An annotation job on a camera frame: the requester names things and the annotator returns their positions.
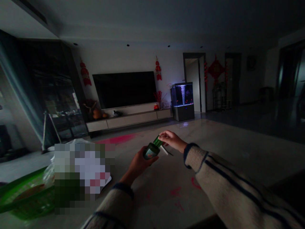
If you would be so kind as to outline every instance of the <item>green bottle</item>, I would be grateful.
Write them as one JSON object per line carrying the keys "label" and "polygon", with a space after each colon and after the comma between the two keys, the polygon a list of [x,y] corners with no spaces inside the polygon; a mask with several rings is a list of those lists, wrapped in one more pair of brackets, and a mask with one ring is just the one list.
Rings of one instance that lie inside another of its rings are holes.
{"label": "green bottle", "polygon": [[144,150],[143,157],[145,158],[145,160],[149,160],[157,156],[158,153],[160,152],[159,147],[163,144],[163,141],[160,141],[158,137],[154,140],[153,143],[149,143],[147,148]]}

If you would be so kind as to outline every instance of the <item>navy stripe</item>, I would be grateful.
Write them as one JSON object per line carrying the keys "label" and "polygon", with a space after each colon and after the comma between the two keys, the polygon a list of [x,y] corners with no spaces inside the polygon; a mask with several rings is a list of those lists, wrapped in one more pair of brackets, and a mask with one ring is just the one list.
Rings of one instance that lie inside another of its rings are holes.
{"label": "navy stripe", "polygon": [[87,228],[87,226],[89,225],[89,223],[91,222],[92,219],[93,219],[93,216],[91,216],[91,219],[88,221],[88,223],[86,224],[86,226],[83,227],[83,229],[86,229],[86,228]]}
{"label": "navy stripe", "polygon": [[285,228],[291,228],[290,225],[288,224],[287,220],[281,216],[280,214],[276,213],[276,212],[272,212],[269,211],[267,209],[265,209],[262,204],[260,203],[260,201],[254,196],[252,195],[250,192],[248,192],[247,190],[243,189],[239,184],[237,184],[229,175],[227,175],[224,171],[220,170],[219,168],[217,168],[215,165],[213,165],[211,162],[209,161],[205,161],[205,163],[211,167],[213,170],[215,170],[217,173],[219,173],[222,177],[224,177],[225,179],[227,179],[235,188],[237,188],[241,193],[243,193],[245,196],[247,196],[250,200],[252,200],[257,206],[258,208],[272,216],[273,218],[279,220]]}
{"label": "navy stripe", "polygon": [[188,168],[188,169],[191,169],[191,167],[189,165],[186,165],[185,164],[185,160],[187,158],[187,155],[188,155],[188,152],[190,151],[190,149],[193,147],[193,146],[196,146],[198,148],[200,148],[197,144],[195,143],[190,143],[188,144],[185,149],[184,149],[184,152],[183,152],[183,161],[184,161],[184,165]]}
{"label": "navy stripe", "polygon": [[291,210],[285,208],[285,207],[279,207],[274,205],[273,203],[269,202],[267,199],[265,199],[265,197],[263,196],[263,194],[260,192],[260,190],[258,188],[256,188],[253,184],[251,184],[249,181],[247,181],[245,178],[242,178],[241,176],[239,176],[234,170],[228,168],[227,166],[221,164],[220,162],[218,162],[217,160],[215,160],[215,158],[213,158],[212,156],[208,156],[210,158],[212,158],[214,160],[215,163],[221,165],[222,167],[224,167],[225,169],[229,170],[231,173],[233,173],[237,178],[241,179],[243,182],[245,182],[246,184],[248,184],[249,186],[251,186],[253,189],[255,189],[258,194],[261,196],[262,200],[264,202],[266,202],[267,204],[269,204],[270,206],[274,207],[274,208],[279,208],[279,209],[283,209],[285,211],[287,211],[288,213],[290,213],[290,215],[303,227],[305,228],[305,223]]}
{"label": "navy stripe", "polygon": [[199,171],[200,171],[200,169],[201,169],[201,167],[202,167],[203,163],[205,162],[205,160],[206,160],[206,158],[207,158],[208,154],[209,154],[209,152],[207,151],[207,152],[206,152],[206,154],[205,154],[205,156],[203,157],[203,160],[202,160],[202,162],[201,162],[201,165],[200,165],[200,167],[199,167],[198,171],[196,172],[196,174],[197,174],[197,173],[199,173]]}
{"label": "navy stripe", "polygon": [[130,188],[129,185],[127,184],[124,184],[124,183],[116,183],[112,189],[120,189],[124,192],[126,192],[130,197],[131,199],[133,200],[134,198],[134,193],[133,193],[133,190]]}
{"label": "navy stripe", "polygon": [[104,217],[104,218],[110,219],[113,222],[119,224],[122,228],[126,228],[125,225],[120,220],[118,220],[117,218],[115,218],[111,215],[108,215],[104,212],[94,212],[93,214],[96,215],[96,216],[99,216],[99,217]]}

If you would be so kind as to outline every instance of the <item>tv screen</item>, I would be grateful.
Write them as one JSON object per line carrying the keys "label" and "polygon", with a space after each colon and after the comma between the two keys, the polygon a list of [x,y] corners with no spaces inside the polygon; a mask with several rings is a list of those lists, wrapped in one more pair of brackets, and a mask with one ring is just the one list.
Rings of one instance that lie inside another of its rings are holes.
{"label": "tv screen", "polygon": [[153,72],[93,75],[102,109],[155,102]]}

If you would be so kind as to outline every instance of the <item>drawer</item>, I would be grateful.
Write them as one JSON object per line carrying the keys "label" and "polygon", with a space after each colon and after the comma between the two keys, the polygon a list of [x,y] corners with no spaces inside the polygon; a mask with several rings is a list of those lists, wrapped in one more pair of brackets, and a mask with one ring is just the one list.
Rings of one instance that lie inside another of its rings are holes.
{"label": "drawer", "polygon": [[89,132],[108,129],[106,120],[95,121],[87,123]]}
{"label": "drawer", "polygon": [[167,110],[157,111],[157,116],[158,116],[158,119],[170,118],[172,116],[171,115],[171,110],[167,109]]}
{"label": "drawer", "polygon": [[120,117],[116,119],[108,119],[107,124],[109,128],[117,128],[121,126],[129,126],[136,123],[153,121],[157,119],[156,112],[150,112],[146,114],[137,114],[126,117]]}

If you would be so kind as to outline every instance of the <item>cream sweater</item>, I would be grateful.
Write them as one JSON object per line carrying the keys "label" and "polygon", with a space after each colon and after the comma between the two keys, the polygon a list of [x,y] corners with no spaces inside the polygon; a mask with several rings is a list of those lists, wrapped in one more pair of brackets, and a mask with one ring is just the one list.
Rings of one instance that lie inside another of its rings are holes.
{"label": "cream sweater", "polygon": [[[191,143],[184,162],[227,228],[305,228],[303,217],[286,202],[218,155]],[[126,228],[132,200],[131,188],[117,183],[82,228]]]}

